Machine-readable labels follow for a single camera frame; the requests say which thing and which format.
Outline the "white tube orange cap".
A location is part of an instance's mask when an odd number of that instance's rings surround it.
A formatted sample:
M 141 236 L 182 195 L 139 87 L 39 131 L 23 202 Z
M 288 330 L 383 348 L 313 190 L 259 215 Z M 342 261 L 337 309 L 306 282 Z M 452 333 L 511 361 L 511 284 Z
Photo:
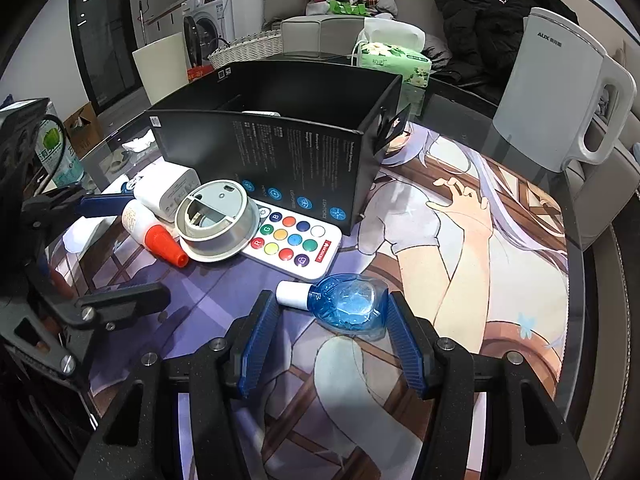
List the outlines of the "white tube orange cap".
M 122 211 L 122 226 L 129 235 L 148 252 L 179 269 L 190 261 L 189 256 L 174 240 L 140 200 L 130 200 Z

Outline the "white power adapter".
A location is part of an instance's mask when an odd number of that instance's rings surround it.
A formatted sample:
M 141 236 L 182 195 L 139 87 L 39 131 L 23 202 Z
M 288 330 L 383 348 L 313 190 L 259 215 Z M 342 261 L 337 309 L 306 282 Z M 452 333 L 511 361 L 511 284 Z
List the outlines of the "white power adapter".
M 186 196 L 201 185 L 194 169 L 166 162 L 162 158 L 142 169 L 134 178 L 134 198 L 167 222 Z

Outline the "blue bottle white cap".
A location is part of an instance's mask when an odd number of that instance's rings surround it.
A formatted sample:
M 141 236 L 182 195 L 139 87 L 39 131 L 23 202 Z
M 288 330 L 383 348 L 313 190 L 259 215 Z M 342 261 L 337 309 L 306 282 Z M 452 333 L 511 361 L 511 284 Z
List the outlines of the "blue bottle white cap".
M 386 332 L 387 285 L 359 274 L 332 274 L 316 284 L 282 281 L 277 302 L 286 308 L 307 311 L 328 330 L 367 340 Z

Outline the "white remote colourful buttons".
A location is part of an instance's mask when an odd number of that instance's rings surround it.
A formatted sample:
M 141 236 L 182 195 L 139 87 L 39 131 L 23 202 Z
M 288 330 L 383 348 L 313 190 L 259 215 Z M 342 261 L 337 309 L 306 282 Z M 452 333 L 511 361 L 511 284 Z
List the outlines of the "white remote colourful buttons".
M 255 203 L 259 226 L 243 256 L 303 282 L 318 282 L 329 274 L 343 237 L 337 226 L 260 200 Z

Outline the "silver round tin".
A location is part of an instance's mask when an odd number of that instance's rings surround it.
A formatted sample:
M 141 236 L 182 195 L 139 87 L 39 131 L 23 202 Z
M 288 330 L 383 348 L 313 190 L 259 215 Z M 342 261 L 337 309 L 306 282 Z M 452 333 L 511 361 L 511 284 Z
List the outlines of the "silver round tin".
M 257 205 L 242 185 L 231 180 L 202 184 L 184 198 L 175 214 L 180 246 L 202 263 L 242 252 L 258 226 Z

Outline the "beverage can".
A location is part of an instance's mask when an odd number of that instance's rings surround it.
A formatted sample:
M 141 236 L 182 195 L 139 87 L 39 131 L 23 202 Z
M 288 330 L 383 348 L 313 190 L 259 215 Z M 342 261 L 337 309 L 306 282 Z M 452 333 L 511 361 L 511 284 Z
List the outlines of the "beverage can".
M 84 176 L 85 170 L 70 140 L 52 120 L 45 119 L 40 124 L 35 152 L 57 188 L 79 182 Z

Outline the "crumpled white tissue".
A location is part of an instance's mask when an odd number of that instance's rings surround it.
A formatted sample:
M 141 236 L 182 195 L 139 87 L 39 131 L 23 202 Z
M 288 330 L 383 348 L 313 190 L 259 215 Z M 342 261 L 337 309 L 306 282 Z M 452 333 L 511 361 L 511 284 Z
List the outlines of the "crumpled white tissue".
M 146 151 L 155 143 L 154 134 L 149 129 L 143 136 L 132 139 L 122 144 L 122 150 L 125 153 L 139 154 Z

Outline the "anime print desk mat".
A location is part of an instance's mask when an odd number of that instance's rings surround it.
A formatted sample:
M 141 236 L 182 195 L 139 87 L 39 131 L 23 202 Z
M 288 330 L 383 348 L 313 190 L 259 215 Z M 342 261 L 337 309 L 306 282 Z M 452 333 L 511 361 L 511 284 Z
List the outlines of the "anime print desk mat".
M 99 429 L 76 477 L 581 474 L 551 405 L 568 255 L 549 204 L 412 124 L 345 236 L 268 207 L 244 252 L 178 269 L 113 223 L 65 253 L 66 280 L 82 294 L 160 283 L 171 300 L 99 346 Z

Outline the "cream steel tumbler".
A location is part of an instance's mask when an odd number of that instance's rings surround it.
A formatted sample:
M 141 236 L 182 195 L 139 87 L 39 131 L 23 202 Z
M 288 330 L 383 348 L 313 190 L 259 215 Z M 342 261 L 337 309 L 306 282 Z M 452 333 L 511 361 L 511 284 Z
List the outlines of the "cream steel tumbler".
M 152 105 L 189 83 L 186 42 L 182 32 L 135 50 L 132 56 Z

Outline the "red gift box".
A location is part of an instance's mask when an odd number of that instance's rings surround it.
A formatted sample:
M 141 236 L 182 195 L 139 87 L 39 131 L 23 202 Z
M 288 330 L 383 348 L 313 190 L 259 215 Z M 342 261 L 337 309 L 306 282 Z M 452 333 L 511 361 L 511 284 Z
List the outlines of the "red gift box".
M 213 73 L 213 71 L 214 71 L 213 66 L 208 64 L 203 66 L 191 67 L 186 71 L 186 74 L 188 75 L 188 81 L 192 82 L 210 73 Z

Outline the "black cardboard box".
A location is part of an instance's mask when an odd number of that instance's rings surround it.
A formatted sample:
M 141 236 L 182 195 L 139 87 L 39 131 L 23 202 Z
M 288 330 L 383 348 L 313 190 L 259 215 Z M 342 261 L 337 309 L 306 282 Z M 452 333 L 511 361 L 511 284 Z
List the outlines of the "black cardboard box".
M 146 112 L 160 154 L 202 182 L 352 232 L 385 156 L 404 130 L 401 76 L 303 60 L 231 63 Z

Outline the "white washing machine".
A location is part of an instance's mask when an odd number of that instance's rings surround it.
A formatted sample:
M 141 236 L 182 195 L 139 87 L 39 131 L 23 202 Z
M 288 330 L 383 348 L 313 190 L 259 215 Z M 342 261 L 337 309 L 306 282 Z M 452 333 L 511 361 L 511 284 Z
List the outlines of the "white washing machine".
M 186 0 L 181 3 L 186 54 L 192 67 L 208 62 L 216 50 L 235 40 L 231 0 Z

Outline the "white wicker basket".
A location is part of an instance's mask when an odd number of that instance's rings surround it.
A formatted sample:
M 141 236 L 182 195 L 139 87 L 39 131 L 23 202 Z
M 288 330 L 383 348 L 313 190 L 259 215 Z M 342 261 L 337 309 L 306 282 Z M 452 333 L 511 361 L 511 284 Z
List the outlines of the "white wicker basket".
M 215 50 L 208 56 L 208 60 L 218 70 L 230 63 L 261 60 L 282 52 L 280 30 L 265 30 L 234 40 L 228 46 Z

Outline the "green tissue pack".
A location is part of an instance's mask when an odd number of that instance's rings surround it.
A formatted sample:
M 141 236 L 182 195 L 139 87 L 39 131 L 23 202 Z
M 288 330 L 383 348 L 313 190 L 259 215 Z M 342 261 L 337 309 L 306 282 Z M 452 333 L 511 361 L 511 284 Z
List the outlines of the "green tissue pack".
M 404 84 L 426 88 L 432 71 L 432 62 L 420 52 L 394 44 L 368 42 L 358 48 L 358 65 L 370 70 L 399 75 Z

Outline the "white electric kettle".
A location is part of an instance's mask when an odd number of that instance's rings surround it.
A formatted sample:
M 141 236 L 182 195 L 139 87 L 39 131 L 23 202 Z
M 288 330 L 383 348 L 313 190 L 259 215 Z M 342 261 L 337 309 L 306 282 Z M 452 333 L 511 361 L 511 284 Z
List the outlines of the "white electric kettle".
M 603 140 L 593 151 L 585 135 L 606 88 L 613 89 L 613 99 Z M 533 8 L 492 123 L 503 139 L 550 171 L 571 160 L 600 165 L 613 151 L 636 95 L 634 77 L 589 32 Z

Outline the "grey sofa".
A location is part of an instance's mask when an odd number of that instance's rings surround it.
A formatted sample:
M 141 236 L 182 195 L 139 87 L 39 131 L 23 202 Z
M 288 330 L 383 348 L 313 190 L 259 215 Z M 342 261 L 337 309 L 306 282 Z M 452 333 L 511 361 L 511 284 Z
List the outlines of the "grey sofa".
M 401 20 L 439 32 L 451 58 L 442 81 L 497 104 L 518 54 L 524 20 L 534 6 L 560 14 L 608 44 L 616 62 L 639 73 L 639 48 L 613 20 L 588 0 L 397 0 Z M 567 171 L 584 246 L 590 246 L 622 211 L 639 185 L 631 159 L 639 140 L 639 109 L 625 122 L 620 143 L 600 166 L 572 162 Z

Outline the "black puffer jacket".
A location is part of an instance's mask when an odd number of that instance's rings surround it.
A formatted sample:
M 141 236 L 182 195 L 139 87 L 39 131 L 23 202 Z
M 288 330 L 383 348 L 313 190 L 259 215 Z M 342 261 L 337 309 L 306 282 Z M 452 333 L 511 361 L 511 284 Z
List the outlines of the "black puffer jacket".
M 442 16 L 448 63 L 437 78 L 498 104 L 513 70 L 524 20 L 535 6 L 578 22 L 562 0 L 434 0 Z

